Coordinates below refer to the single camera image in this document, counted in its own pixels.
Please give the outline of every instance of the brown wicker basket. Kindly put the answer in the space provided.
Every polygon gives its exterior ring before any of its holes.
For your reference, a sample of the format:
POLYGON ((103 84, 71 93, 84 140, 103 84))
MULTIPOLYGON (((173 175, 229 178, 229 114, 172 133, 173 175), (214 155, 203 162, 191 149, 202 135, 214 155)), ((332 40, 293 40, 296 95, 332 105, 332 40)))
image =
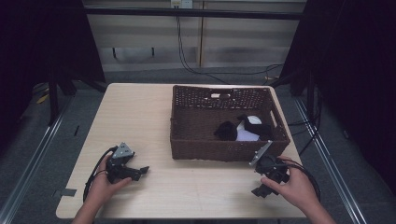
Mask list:
POLYGON ((266 154, 278 156, 290 143, 268 88, 211 89, 174 86, 171 148, 175 160, 251 161, 255 151, 272 140, 266 154), (257 116, 272 126, 273 139, 221 141, 214 131, 224 121, 237 125, 238 116, 257 116))

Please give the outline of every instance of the gray floor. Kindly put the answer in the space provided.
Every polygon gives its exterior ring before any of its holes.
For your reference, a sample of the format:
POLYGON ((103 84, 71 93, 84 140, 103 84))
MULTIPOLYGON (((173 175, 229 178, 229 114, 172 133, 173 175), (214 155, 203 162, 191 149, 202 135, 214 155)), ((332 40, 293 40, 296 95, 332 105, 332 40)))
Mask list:
MULTIPOLYGON (((263 67, 206 68, 205 72, 251 73, 264 70, 263 67)), ((272 81, 280 70, 268 74, 272 81)), ((230 84, 262 85, 267 74, 258 75, 213 75, 230 84)), ((193 75, 184 69, 165 69, 133 72, 106 73, 108 82, 143 83, 208 83, 221 84, 207 75, 193 75)), ((71 99, 64 113, 62 123, 49 144, 37 172, 16 210, 12 223, 69 223, 56 217, 56 207, 60 201, 53 197, 56 189, 64 189, 73 170, 78 154, 89 132, 103 94, 77 83, 78 92, 71 99)), ((295 99, 290 96, 289 87, 276 88, 288 123, 301 121, 295 99)), ((47 130, 49 121, 49 101, 41 105, 35 103, 39 93, 24 113, 19 129, 8 146, 7 153, 0 159, 0 205, 3 206, 18 183, 30 158, 47 130)), ((68 97, 60 94, 61 107, 68 97)), ((310 135, 304 125, 290 126, 298 150, 309 141, 310 135)), ((326 107, 322 110, 320 135, 328 146, 352 195, 356 198, 367 223, 396 222, 396 200, 375 170, 367 164, 359 153, 359 148, 351 140, 345 139, 343 126, 338 123, 326 107)), ((317 148, 311 144, 302 155, 302 161, 316 177, 322 190, 322 203, 337 223, 353 223, 345 204, 326 170, 317 148)), ((309 223, 301 219, 265 220, 146 220, 146 223, 309 223)), ((140 220, 98 220, 95 223, 143 223, 140 220)))

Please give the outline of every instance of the black curtain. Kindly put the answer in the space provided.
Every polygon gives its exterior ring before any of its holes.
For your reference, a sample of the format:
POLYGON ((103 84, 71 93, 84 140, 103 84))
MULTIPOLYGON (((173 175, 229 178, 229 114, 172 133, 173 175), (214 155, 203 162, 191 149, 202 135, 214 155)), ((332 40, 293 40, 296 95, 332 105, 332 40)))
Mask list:
POLYGON ((62 80, 105 82, 80 0, 14 0, 0 9, 0 136, 2 146, 50 70, 62 80))
POLYGON ((396 192, 396 2, 308 0, 281 78, 312 75, 364 158, 396 192))

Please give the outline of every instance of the person's right hand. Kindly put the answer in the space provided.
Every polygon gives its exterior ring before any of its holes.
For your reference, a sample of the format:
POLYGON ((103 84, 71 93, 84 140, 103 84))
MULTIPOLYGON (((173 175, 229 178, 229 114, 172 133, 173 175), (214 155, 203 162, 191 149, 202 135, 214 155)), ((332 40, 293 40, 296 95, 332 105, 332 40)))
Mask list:
MULTIPOLYGON (((288 157, 279 156, 279 158, 285 160, 285 163, 294 164, 288 157)), ((269 188, 276 190, 289 203, 298 207, 312 223, 335 223, 330 214, 320 204, 308 176, 297 168, 289 167, 289 171, 290 179, 286 184, 278 184, 267 177, 263 177, 261 182, 269 188)))
POLYGON ((93 223, 96 213, 110 198, 120 189, 126 187, 132 182, 132 178, 128 177, 120 180, 120 182, 111 184, 107 179, 106 162, 108 155, 102 159, 96 170, 95 178, 90 187, 87 199, 79 208, 73 219, 73 224, 93 223))
MULTIPOLYGON (((284 162, 287 164, 294 164, 288 157, 279 156, 279 158, 285 160, 284 162)), ((290 180, 284 185, 280 185, 267 177, 262 178, 262 183, 276 190, 289 203, 300 209, 318 204, 317 195, 308 177, 297 168, 289 167, 289 171, 290 180)))

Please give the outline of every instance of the cable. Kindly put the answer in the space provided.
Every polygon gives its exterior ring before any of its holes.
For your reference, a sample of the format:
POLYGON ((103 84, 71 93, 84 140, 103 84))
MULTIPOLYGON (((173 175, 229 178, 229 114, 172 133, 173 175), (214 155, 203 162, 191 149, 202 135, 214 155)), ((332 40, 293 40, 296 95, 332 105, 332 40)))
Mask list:
POLYGON ((93 171, 92 171, 90 177, 88 178, 87 183, 85 183, 84 194, 83 194, 83 196, 82 196, 82 201, 83 201, 83 202, 85 202, 85 199, 86 199, 87 196, 88 196, 88 192, 90 191, 90 187, 91 187, 92 181, 93 181, 93 180, 95 179, 95 177, 96 177, 95 173, 96 173, 96 170, 98 169, 99 164, 102 162, 103 158, 104 158, 110 151, 114 153, 114 152, 117 150, 117 148, 118 148, 118 147, 111 147, 111 148, 109 148, 109 149, 102 155, 102 157, 99 159, 99 161, 96 163, 96 165, 95 165, 95 167, 93 168, 93 171))
POLYGON ((300 133, 305 133, 306 131, 307 131, 307 129, 303 129, 302 131, 299 131, 297 133, 292 133, 291 136, 295 136, 295 135, 300 134, 300 133))
POLYGON ((198 72, 198 71, 195 71, 194 69, 192 69, 191 67, 189 67, 189 65, 188 65, 188 63, 187 63, 187 60, 186 60, 186 57, 185 57, 185 54, 184 54, 184 50, 183 50, 183 41, 182 41, 182 38, 181 38, 180 17, 177 17, 177 40, 178 40, 179 59, 180 59, 180 61, 181 61, 181 64, 183 65, 183 67, 184 67, 187 71, 189 71, 189 72, 191 72, 191 73, 193 73, 193 74, 195 74, 195 75, 204 75, 204 76, 212 77, 212 78, 214 78, 215 80, 217 80, 217 81, 219 81, 219 82, 222 82, 222 83, 224 83, 224 84, 227 84, 227 85, 230 85, 230 83, 228 83, 228 82, 226 82, 226 81, 224 81, 224 80, 222 80, 222 79, 220 79, 220 78, 218 78, 218 77, 214 77, 213 75, 242 75, 242 76, 253 76, 253 75, 259 75, 259 74, 265 73, 265 74, 266 74, 266 81, 262 84, 262 85, 265 85, 265 84, 267 83, 268 79, 269 79, 269 77, 268 77, 268 72, 271 71, 271 70, 274 70, 274 69, 278 68, 279 66, 282 66, 282 65, 283 65, 283 63, 280 63, 280 64, 270 64, 270 65, 268 65, 268 66, 266 67, 265 70, 259 71, 259 72, 253 72, 253 73, 232 73, 232 72, 212 72, 212 73, 203 73, 203 72, 198 72))
POLYGON ((303 155, 303 153, 308 148, 308 146, 311 144, 311 142, 314 141, 314 139, 317 137, 317 134, 319 131, 323 97, 320 94, 320 91, 317 91, 317 96, 318 96, 317 115, 316 115, 317 118, 315 120, 313 120, 312 122, 311 121, 306 122, 306 123, 308 123, 308 122, 313 123, 313 125, 316 127, 315 132, 314 132, 314 134, 312 134, 311 139, 309 139, 309 141, 308 141, 308 143, 306 143, 305 147, 299 152, 299 156, 303 155))
POLYGON ((101 173, 104 173, 104 172, 106 172, 106 174, 107 174, 107 170, 101 170, 101 171, 99 171, 99 172, 96 172, 96 174, 95 174, 94 177, 96 177, 97 175, 99 175, 99 174, 101 174, 101 173))

